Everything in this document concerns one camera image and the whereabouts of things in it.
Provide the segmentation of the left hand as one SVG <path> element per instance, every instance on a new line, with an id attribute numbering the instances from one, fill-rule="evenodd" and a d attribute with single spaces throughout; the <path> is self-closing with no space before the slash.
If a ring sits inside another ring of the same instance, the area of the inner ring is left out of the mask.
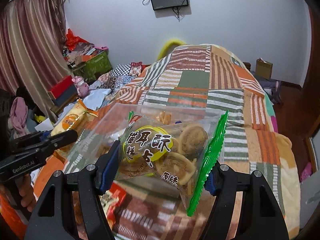
<path id="1" fill-rule="evenodd" d="M 34 196 L 34 189 L 31 185 L 31 176 L 30 174 L 26 174 L 23 179 L 21 185 L 18 187 L 19 194 L 22 197 L 21 205 L 26 207 L 29 212 L 32 212 L 35 204 L 36 199 Z"/>

